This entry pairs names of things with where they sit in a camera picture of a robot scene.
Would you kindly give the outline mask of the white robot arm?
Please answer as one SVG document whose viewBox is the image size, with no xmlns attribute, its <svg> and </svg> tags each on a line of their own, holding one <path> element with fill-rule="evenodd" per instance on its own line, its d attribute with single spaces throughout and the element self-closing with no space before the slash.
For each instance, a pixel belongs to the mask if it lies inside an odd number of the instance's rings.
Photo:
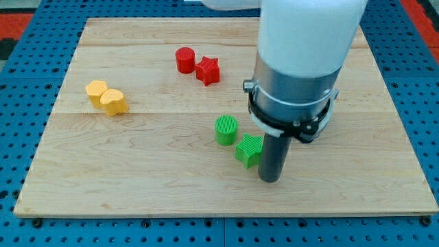
<svg viewBox="0 0 439 247">
<path fill-rule="evenodd" d="M 214 10 L 260 8 L 258 54 L 270 68 L 319 78 L 344 63 L 367 0 L 202 0 Z"/>
</svg>

